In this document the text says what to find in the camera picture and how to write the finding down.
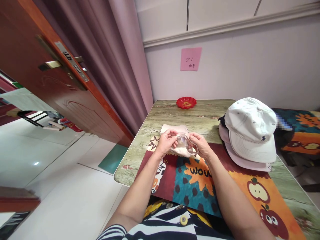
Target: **person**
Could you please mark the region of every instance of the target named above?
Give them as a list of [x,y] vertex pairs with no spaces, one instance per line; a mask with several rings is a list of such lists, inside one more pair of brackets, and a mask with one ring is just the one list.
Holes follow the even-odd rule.
[[161,135],[156,150],[133,182],[97,240],[106,239],[275,239],[247,197],[221,164],[205,138],[190,133],[188,148],[196,148],[211,172],[223,219],[219,223],[195,210],[159,200],[149,203],[152,185],[161,159],[177,146],[178,132],[172,129]]

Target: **hand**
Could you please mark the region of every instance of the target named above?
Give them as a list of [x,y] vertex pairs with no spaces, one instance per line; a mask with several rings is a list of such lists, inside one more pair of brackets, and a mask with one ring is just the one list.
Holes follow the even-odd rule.
[[155,151],[159,153],[161,158],[163,158],[168,153],[171,147],[177,147],[177,134],[178,132],[176,130],[168,129],[161,135]]
[[188,148],[194,148],[197,150],[196,145],[198,146],[198,151],[199,151],[199,156],[204,158],[204,159],[208,159],[208,157],[210,155],[212,155],[214,152],[213,150],[210,148],[209,144],[207,143],[206,139],[204,138],[204,136],[192,132],[189,133],[190,139],[188,139]]

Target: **small red dish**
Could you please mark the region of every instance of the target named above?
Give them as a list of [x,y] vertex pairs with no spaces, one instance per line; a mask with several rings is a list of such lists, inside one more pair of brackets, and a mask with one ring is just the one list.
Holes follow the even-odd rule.
[[189,109],[197,104],[197,100],[192,97],[182,97],[177,100],[176,104],[179,108]]

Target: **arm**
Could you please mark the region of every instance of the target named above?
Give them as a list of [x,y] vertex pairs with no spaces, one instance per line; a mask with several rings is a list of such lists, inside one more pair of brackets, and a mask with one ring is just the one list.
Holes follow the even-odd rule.
[[208,164],[221,214],[233,236],[236,239],[275,239],[205,138],[200,134],[190,133],[190,140],[198,146],[200,157]]
[[171,146],[176,147],[178,144],[176,142],[177,134],[177,131],[169,129],[161,135],[156,150],[123,197],[105,229],[111,225],[120,224],[128,232],[142,222],[159,163]]

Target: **wooden table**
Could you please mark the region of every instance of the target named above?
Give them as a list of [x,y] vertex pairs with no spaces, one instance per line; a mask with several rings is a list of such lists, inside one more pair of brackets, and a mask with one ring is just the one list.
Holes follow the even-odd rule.
[[[172,126],[184,124],[190,132],[204,135],[208,142],[222,144],[218,130],[218,118],[223,116],[228,107],[234,102],[234,100],[198,100],[194,108],[182,110],[177,107],[176,101],[156,101],[116,170],[114,180],[131,186],[150,139],[153,136],[160,136],[163,124]],[[279,158],[272,164],[272,167],[273,171],[269,175],[293,216],[299,222],[306,238],[319,239],[319,210]]]

